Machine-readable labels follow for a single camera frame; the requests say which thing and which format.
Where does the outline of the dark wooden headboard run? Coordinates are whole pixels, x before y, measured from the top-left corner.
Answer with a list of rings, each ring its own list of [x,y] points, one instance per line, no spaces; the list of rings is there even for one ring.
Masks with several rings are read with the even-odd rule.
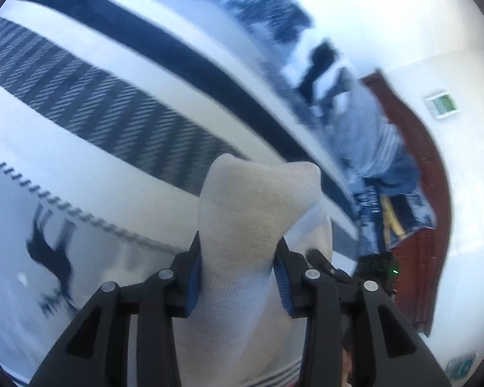
[[[420,173],[408,197],[384,200],[387,216],[405,233],[392,253],[398,260],[394,282],[396,305],[421,334],[432,333],[442,269],[452,227],[449,178],[434,138],[424,122],[377,69],[361,79],[382,105],[387,119],[401,132]]]

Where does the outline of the rolled blue patterned quilt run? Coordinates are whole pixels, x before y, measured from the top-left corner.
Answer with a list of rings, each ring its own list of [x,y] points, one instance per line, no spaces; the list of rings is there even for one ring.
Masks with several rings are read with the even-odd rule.
[[[297,0],[213,1],[263,48],[266,55],[259,62],[260,71],[342,171],[358,217],[359,251],[372,254],[392,249],[405,233],[387,216],[383,201],[410,197],[416,191],[420,173],[399,130],[396,157],[383,176],[357,176],[338,159],[329,144],[326,113],[320,104],[341,68],[349,69],[358,79],[349,59]]]

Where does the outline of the blue striped bed blanket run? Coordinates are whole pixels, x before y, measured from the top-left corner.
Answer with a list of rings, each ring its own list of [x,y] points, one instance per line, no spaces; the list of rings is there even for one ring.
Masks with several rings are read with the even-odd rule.
[[[213,0],[0,6],[0,365],[29,383],[108,281],[145,281],[199,237],[221,155],[315,164],[331,227],[357,219],[333,156]]]

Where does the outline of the green wall thermostat panel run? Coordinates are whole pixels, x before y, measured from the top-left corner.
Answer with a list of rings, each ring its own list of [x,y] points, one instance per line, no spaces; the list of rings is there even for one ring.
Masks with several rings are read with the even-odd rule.
[[[435,119],[443,119],[457,112],[458,108],[449,92],[439,92],[424,99],[425,105]]]

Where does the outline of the beige knit sweater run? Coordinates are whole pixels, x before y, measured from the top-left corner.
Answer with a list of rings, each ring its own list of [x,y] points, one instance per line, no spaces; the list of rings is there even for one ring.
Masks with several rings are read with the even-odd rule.
[[[288,386],[298,376],[306,323],[287,315],[274,277],[277,244],[331,253],[315,164],[257,164],[221,155],[199,198],[201,292],[175,324],[185,386]]]

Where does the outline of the grey striped pillow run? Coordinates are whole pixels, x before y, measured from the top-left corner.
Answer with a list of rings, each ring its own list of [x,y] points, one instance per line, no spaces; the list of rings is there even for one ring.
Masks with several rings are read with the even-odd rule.
[[[328,140],[346,170],[360,177],[383,176],[392,167],[400,135],[376,95],[343,67],[321,104]]]

